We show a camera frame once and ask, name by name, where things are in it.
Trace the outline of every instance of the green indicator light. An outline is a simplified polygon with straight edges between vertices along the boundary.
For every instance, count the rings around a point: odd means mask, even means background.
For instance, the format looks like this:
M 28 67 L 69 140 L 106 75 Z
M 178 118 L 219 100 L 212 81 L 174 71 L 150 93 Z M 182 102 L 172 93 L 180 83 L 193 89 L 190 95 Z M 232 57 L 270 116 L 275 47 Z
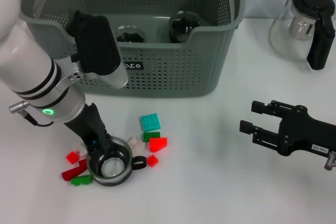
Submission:
M 53 115 L 54 114 L 54 111 L 51 110 L 51 109 L 45 109 L 42 112 L 45 113 L 46 115 Z

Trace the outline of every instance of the black lid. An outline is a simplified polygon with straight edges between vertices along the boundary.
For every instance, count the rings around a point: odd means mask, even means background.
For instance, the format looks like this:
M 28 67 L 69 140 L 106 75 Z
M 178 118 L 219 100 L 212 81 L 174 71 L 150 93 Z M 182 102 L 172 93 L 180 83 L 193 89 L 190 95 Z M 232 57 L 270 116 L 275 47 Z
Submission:
M 331 17 L 335 12 L 333 0 L 292 0 L 294 7 L 302 14 L 318 18 L 320 16 Z

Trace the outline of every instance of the lego brick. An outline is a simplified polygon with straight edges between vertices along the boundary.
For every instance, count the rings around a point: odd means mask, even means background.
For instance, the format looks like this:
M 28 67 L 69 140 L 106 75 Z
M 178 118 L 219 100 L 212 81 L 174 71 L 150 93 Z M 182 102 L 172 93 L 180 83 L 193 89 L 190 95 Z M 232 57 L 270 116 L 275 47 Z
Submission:
M 72 164 L 79 161 L 79 152 L 70 152 L 67 155 L 67 160 Z
M 154 155 L 151 155 L 147 158 L 147 164 L 150 167 L 154 167 L 158 162 L 159 160 Z
M 157 152 L 167 146 L 167 138 L 151 138 L 149 139 L 149 150 L 151 152 Z
M 156 131 L 161 129 L 159 117 L 157 114 L 144 115 L 141 117 L 141 123 L 144 132 Z
M 150 138 L 160 137 L 160 132 L 144 132 L 143 133 L 143 142 L 149 142 Z
M 131 147 L 131 149 L 134 149 L 137 144 L 141 142 L 141 138 L 134 136 L 131 138 L 131 140 L 128 141 L 128 145 Z
M 87 170 L 86 159 L 83 159 L 78 163 L 79 163 L 78 167 L 62 173 L 62 177 L 65 181 L 70 181 L 72 178 L 81 175 L 83 172 Z
M 91 175 L 78 176 L 76 178 L 71 179 L 71 184 L 74 186 L 89 185 L 91 183 L 92 183 Z

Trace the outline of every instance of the green block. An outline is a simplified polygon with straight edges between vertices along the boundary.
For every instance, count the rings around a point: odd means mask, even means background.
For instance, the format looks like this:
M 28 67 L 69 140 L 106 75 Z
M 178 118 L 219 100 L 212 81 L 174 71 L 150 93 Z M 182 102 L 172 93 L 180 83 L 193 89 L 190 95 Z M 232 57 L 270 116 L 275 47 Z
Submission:
M 144 132 L 143 133 L 143 141 L 149 142 L 150 138 L 158 138 L 161 137 L 159 132 Z
M 71 179 L 71 184 L 74 186 L 89 185 L 91 183 L 92 183 L 91 175 L 78 176 L 76 178 Z

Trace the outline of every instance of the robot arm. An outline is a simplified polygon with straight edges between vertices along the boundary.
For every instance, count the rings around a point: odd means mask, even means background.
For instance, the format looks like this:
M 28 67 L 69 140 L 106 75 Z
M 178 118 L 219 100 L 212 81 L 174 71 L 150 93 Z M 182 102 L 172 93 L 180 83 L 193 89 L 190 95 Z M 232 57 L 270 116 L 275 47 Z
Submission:
M 10 107 L 32 124 L 31 105 L 55 123 L 63 123 L 87 146 L 88 153 L 109 147 L 97 107 L 85 103 L 84 93 L 73 85 L 84 74 L 101 78 L 115 88 L 128 81 L 125 66 L 105 17 L 87 18 L 75 36 L 78 54 L 53 60 L 16 24 L 19 0 L 0 0 L 0 80 L 24 101 Z

